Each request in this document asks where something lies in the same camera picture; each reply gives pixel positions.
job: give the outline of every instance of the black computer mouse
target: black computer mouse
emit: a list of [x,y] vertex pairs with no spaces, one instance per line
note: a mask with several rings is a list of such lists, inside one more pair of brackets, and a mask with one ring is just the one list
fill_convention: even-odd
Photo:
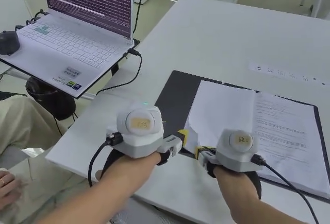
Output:
[[3,31],[0,33],[0,54],[11,55],[20,48],[20,41],[15,31]]

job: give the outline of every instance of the white wall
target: white wall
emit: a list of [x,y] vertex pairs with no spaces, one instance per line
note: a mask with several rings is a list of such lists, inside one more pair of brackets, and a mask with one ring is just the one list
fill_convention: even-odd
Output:
[[14,30],[15,25],[25,25],[31,14],[25,0],[0,0],[0,31]]

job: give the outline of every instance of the binder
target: binder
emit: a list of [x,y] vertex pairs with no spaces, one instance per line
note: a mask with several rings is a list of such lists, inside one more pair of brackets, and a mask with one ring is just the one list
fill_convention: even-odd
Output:
[[[210,81],[218,84],[223,84],[233,88],[240,88],[240,89],[247,89],[241,86],[233,85],[230,83],[225,83],[221,81],[216,81],[212,79],[208,79],[205,77],[200,77],[180,71],[173,71],[170,75],[169,79],[167,80],[163,90],[161,91],[155,106],[157,106],[161,113],[164,123],[164,136],[168,136],[174,134],[176,131],[183,129],[188,118],[192,103],[194,101],[196,92],[199,88],[201,81]],[[313,106],[315,120],[317,123],[317,127],[319,130],[319,135],[321,139],[322,151],[323,151],[323,158],[327,172],[327,178],[330,184],[330,166],[328,161],[328,156],[326,152],[325,140],[322,131],[322,125],[319,115],[319,110],[317,106],[307,104],[301,101],[288,99],[294,102],[298,102],[300,104]],[[182,154],[193,157],[193,154],[188,152],[185,149],[182,149]],[[289,186],[287,186],[284,182],[277,183],[271,180],[265,179],[260,177],[262,181],[277,185],[279,187],[286,188],[288,190],[293,191]],[[301,191],[304,195],[316,198],[323,202],[330,203],[330,199],[311,194],[309,192]]]

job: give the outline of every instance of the laptop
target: laptop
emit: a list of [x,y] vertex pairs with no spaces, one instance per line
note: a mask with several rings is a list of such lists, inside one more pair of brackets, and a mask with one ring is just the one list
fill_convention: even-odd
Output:
[[18,31],[1,60],[79,98],[134,46],[133,0],[47,0],[49,14]]

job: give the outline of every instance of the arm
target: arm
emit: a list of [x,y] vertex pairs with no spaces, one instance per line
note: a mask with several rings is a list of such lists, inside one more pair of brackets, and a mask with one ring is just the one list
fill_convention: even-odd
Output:
[[237,224],[303,224],[258,199],[257,192],[245,174],[214,169],[220,190]]
[[159,162],[158,153],[137,160],[118,159],[99,183],[53,211],[39,224],[106,223],[145,183]]

